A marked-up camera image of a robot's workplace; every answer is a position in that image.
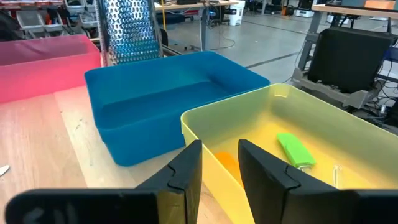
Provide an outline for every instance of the blue plastic bin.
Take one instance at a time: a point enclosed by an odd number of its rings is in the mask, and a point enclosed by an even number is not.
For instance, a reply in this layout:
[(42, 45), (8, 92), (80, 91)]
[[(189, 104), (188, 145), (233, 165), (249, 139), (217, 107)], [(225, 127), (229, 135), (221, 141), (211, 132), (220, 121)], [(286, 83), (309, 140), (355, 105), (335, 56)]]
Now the blue plastic bin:
[(184, 111), (269, 85), (214, 52), (94, 69), (85, 78), (95, 125), (121, 166), (184, 147)]

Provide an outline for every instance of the green object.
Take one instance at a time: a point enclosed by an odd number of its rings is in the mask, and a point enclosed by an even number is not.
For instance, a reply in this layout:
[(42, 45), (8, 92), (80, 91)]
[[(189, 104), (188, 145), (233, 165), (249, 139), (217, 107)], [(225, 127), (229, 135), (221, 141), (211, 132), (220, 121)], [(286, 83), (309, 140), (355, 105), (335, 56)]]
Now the green object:
[(293, 134), (278, 134), (278, 140), (294, 167), (299, 168), (315, 165), (315, 159), (296, 136)]

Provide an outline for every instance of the white bucket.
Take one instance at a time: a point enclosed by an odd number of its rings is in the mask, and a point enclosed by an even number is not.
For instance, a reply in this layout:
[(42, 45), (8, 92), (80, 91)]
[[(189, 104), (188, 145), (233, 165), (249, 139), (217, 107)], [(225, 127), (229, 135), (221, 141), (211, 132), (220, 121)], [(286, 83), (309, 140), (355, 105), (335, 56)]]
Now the white bucket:
[(231, 11), (231, 14), (228, 15), (230, 26), (237, 26), (241, 25), (242, 23), (242, 15), (245, 1), (237, 2), (237, 4), (233, 4), (229, 7), (229, 10)]

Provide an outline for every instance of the desk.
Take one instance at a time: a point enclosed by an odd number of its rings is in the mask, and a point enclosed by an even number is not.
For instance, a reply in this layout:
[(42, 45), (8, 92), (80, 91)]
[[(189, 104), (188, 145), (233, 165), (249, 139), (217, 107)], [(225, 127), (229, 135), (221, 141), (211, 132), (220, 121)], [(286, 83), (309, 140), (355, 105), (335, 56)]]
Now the desk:
[[(231, 1), (225, 1), (225, 0), (220, 0), (220, 3), (214, 3), (211, 4), (212, 6), (230, 6), (232, 4), (237, 4), (237, 1), (231, 0)], [(197, 4), (187, 4), (187, 5), (178, 5), (178, 4), (171, 4), (169, 6), (157, 6), (155, 5), (155, 10), (156, 11), (161, 11), (161, 10), (175, 10), (175, 9), (199, 9), (199, 20), (200, 20), (200, 48), (201, 50), (208, 50), (207, 44), (206, 44), (206, 28), (207, 28), (207, 20), (208, 20), (208, 13), (207, 10), (208, 8), (205, 7), (203, 3), (197, 3)]]
[[(85, 86), (0, 104), (0, 223), (7, 201), (33, 188), (133, 188), (179, 150), (132, 167), (117, 166), (93, 121)], [(202, 184), (198, 223), (231, 223)]]

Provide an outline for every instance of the cheese grater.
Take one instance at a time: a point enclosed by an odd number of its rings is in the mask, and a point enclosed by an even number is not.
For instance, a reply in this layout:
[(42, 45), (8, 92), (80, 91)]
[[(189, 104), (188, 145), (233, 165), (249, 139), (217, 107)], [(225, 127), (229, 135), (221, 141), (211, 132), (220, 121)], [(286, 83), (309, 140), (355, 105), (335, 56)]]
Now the cheese grater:
[(96, 0), (103, 66), (159, 58), (153, 0)]

